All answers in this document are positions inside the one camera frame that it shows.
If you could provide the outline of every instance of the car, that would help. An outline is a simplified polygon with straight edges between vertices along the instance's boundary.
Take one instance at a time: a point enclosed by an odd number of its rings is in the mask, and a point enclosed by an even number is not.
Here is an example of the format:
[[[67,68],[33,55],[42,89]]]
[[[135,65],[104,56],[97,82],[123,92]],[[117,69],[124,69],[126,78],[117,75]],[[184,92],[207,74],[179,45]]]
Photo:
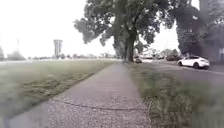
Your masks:
[[[134,62],[139,64],[142,63],[142,60],[140,59],[140,57],[134,57]]]
[[[190,56],[185,57],[178,61],[179,66],[187,66],[187,67],[193,67],[195,69],[208,69],[210,67],[209,60],[202,58],[200,56]]]

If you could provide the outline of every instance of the white car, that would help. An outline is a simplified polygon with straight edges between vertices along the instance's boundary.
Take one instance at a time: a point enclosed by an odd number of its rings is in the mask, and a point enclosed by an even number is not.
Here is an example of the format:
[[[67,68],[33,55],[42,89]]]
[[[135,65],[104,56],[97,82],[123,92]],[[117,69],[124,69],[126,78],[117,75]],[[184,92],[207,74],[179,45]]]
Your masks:
[[[178,65],[193,67],[195,69],[199,69],[199,68],[208,69],[210,67],[210,62],[209,60],[199,56],[190,56],[190,57],[185,57],[184,59],[179,60]]]

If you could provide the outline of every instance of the grass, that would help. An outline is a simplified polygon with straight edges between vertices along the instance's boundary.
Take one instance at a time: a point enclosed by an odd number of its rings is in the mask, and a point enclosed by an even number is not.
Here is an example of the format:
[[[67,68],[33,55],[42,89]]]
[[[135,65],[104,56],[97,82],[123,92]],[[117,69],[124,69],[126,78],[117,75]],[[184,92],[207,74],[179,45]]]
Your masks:
[[[199,81],[180,82],[170,74],[155,71],[149,65],[128,67],[139,85],[153,128],[224,126],[223,104],[217,105],[216,98],[210,93],[210,86]]]
[[[112,61],[48,61],[0,65],[0,116],[11,118],[93,75]]]

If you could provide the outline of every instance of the overcast sky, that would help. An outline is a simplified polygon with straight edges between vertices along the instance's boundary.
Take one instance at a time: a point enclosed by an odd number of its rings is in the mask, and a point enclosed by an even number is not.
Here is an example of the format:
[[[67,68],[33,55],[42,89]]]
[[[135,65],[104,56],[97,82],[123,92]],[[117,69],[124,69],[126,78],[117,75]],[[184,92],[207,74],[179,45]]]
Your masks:
[[[98,40],[83,44],[73,21],[83,16],[85,0],[0,0],[0,45],[6,54],[17,49],[28,56],[52,56],[54,39],[63,40],[65,54],[114,54],[113,40],[102,47]],[[177,48],[175,27],[162,29],[151,47]]]

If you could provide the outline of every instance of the concrete sidewalk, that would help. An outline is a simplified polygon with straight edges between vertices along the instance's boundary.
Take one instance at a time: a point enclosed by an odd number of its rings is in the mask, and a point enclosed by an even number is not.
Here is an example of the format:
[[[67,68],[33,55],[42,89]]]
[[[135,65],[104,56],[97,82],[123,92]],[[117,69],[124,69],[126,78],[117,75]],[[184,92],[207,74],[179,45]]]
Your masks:
[[[127,69],[115,64],[10,120],[9,128],[148,128]]]

